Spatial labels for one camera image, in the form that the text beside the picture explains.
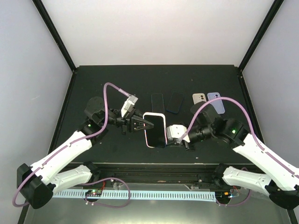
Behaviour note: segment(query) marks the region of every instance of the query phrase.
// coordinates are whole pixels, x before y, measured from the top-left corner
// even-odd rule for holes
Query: black phone
[[[171,113],[178,113],[181,108],[184,95],[179,92],[174,92],[170,98],[169,104],[167,105],[166,110]]]
[[[162,113],[146,112],[143,119],[154,124],[152,129],[145,130],[146,145],[150,148],[165,148],[167,145],[166,137],[166,118]]]

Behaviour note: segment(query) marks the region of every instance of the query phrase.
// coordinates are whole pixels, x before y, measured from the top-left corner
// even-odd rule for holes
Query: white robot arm
[[[121,110],[110,109],[108,123],[121,127],[122,133],[152,128],[153,124],[144,120],[142,113],[134,108],[137,100],[135,96],[129,96]],[[108,132],[104,129],[97,134],[105,121],[102,98],[90,99],[85,114],[88,116],[87,121],[66,142],[30,167],[24,163],[17,169],[17,187],[34,209],[44,206],[53,194],[87,183],[92,175],[96,176],[98,173],[98,169],[90,162],[59,173],[78,155],[97,144]]]
[[[191,108],[195,112],[204,103],[198,103]],[[256,139],[244,125],[235,120],[224,120],[213,108],[206,105],[206,109],[198,114],[199,125],[193,126],[182,142],[177,136],[186,132],[184,126],[170,126],[166,129],[168,140],[174,145],[184,144],[187,149],[196,142],[212,139],[223,147],[229,147],[236,153],[246,157],[265,174],[239,170],[232,166],[221,164],[218,177],[230,186],[245,187],[263,193],[277,205],[285,209],[293,209],[299,205],[299,169],[283,160],[259,139]]]

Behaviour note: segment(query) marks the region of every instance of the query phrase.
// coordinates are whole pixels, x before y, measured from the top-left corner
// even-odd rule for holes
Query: white wall
[[[0,222],[15,224],[16,169],[47,154],[71,78],[31,0],[1,0],[0,68]]]
[[[299,167],[299,1],[284,1],[244,77],[266,144]],[[299,208],[295,210],[299,219]]]
[[[273,0],[43,2],[76,66],[238,66]]]

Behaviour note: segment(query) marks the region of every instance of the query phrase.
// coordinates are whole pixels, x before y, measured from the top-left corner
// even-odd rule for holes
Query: black tabletop
[[[111,65],[80,66],[59,132],[57,146],[66,141],[86,116],[87,101],[94,96],[103,96],[103,86],[111,82],[139,99],[136,109],[151,112],[151,94],[162,93],[165,108],[173,92],[184,94],[184,101],[178,114],[165,111],[166,126],[189,123],[192,94],[219,92],[231,97],[244,107],[245,100],[233,65]],[[108,87],[108,105],[121,109],[126,97]],[[223,102],[224,118],[235,118],[247,125],[241,110],[230,102]],[[148,148],[144,132],[122,135],[120,128],[108,126],[108,134],[100,144],[82,153],[73,162],[95,163],[162,163],[162,164],[215,164],[251,163],[233,150],[222,148],[214,141],[196,144],[195,151],[183,147]]]

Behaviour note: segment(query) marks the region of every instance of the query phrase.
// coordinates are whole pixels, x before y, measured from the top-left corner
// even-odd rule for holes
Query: purple cable
[[[257,138],[256,138],[256,134],[254,133],[254,130],[253,130],[253,126],[252,126],[252,123],[250,121],[250,117],[248,115],[248,113],[246,112],[245,108],[236,100],[232,99],[232,98],[229,98],[229,97],[218,97],[218,98],[215,98],[215,99],[212,99],[212,100],[209,100],[207,102],[205,102],[195,113],[194,117],[192,118],[192,121],[187,129],[187,131],[178,139],[179,142],[181,142],[183,140],[183,138],[190,132],[197,116],[199,115],[199,113],[210,103],[216,101],[216,100],[227,100],[227,101],[230,101],[230,102],[233,102],[234,104],[236,104],[241,110],[242,112],[244,113],[246,119],[247,119],[247,122],[249,124],[249,128],[250,128],[250,132],[252,134],[252,137],[254,139],[254,141],[256,142],[256,144],[259,146],[259,148],[264,151],[265,149],[261,146],[261,144],[258,142]],[[266,152],[266,155],[268,155],[269,157],[271,157],[275,162],[277,162],[280,166],[282,166],[285,170],[287,170],[290,174],[294,175],[295,172],[290,170],[285,164],[283,164],[281,161],[279,161],[275,156],[273,156],[271,153],[269,152]]]
[[[88,138],[97,136],[98,134],[101,134],[101,133],[105,130],[105,128],[106,128],[106,126],[107,126],[107,123],[108,123],[107,86],[109,86],[109,85],[112,86],[113,88],[115,88],[116,90],[118,90],[119,92],[121,92],[123,95],[125,95],[125,96],[127,96],[127,97],[131,96],[130,94],[128,94],[128,93],[125,92],[124,90],[118,88],[116,85],[114,85],[114,84],[112,84],[112,83],[106,83],[106,84],[104,85],[105,121],[104,121],[104,125],[103,125],[103,127],[102,127],[98,132],[96,132],[96,133],[94,133],[94,134],[90,134],[90,135],[84,136],[84,137],[81,137],[81,138],[78,138],[78,139],[76,139],[76,140],[70,142],[70,144],[74,144],[74,143],[76,143],[77,141],[80,141],[80,140],[82,140],[82,139],[88,139]],[[47,164],[47,163],[48,163],[54,156],[56,156],[58,153],[60,153],[62,150],[64,150],[64,149],[67,148],[67,147],[68,147],[68,146],[65,145],[65,146],[63,146],[61,149],[59,149],[57,152],[55,152],[52,156],[50,156],[50,157],[49,157],[49,158],[42,164],[42,166],[46,165],[46,164]],[[16,190],[16,192],[15,192],[15,194],[14,194],[13,201],[12,201],[14,207],[17,207],[17,208],[18,208],[18,207],[23,207],[23,206],[26,206],[26,205],[29,204],[28,202],[26,202],[26,203],[24,203],[24,204],[17,204],[17,203],[16,203],[16,199],[17,199],[17,196],[18,196],[20,190],[24,187],[24,185],[27,183],[27,181],[28,181],[28,180],[29,180],[29,179],[30,179],[30,178],[31,178],[31,177],[32,177],[38,170],[40,170],[40,169],[41,169],[41,167],[37,168],[35,171],[33,171],[31,174],[29,174],[29,176],[28,176],[27,178],[25,178],[25,180],[19,185],[18,189]]]
[[[94,185],[94,184],[96,184],[96,183],[100,183],[100,182],[103,182],[103,181],[110,181],[111,179],[116,180],[116,181],[120,181],[120,182],[122,182],[122,183],[126,186],[126,188],[128,189],[128,199],[127,199],[127,202],[124,203],[123,205],[120,205],[120,206],[112,206],[112,205],[108,205],[108,204],[95,203],[95,202],[93,202],[93,204],[95,204],[95,205],[101,205],[101,206],[108,207],[108,208],[112,208],[112,209],[120,209],[120,208],[123,208],[123,207],[127,206],[127,205],[130,203],[130,199],[131,199],[131,191],[130,191],[130,188],[129,188],[129,186],[128,186],[123,180],[118,179],[118,178],[115,178],[115,177],[109,177],[109,178],[105,178],[105,179],[102,179],[102,180],[99,180],[99,181],[96,181],[96,182],[93,182],[93,183],[83,183],[83,184],[80,184],[80,185],[90,186],[90,185]],[[86,203],[92,203],[92,202],[89,202],[89,201],[87,200],[87,196],[88,196],[88,195],[86,195],[86,197],[85,197],[85,201],[86,201]]]
[[[246,167],[243,167],[241,170],[248,171]],[[219,206],[223,205],[223,206],[226,206],[226,207],[239,206],[239,205],[242,205],[242,204],[246,203],[250,199],[251,194],[252,194],[252,190],[249,190],[249,193],[248,193],[247,197],[244,199],[244,201],[241,201],[241,202],[239,202],[237,204],[221,204],[217,199],[216,199],[216,203],[219,204]]]

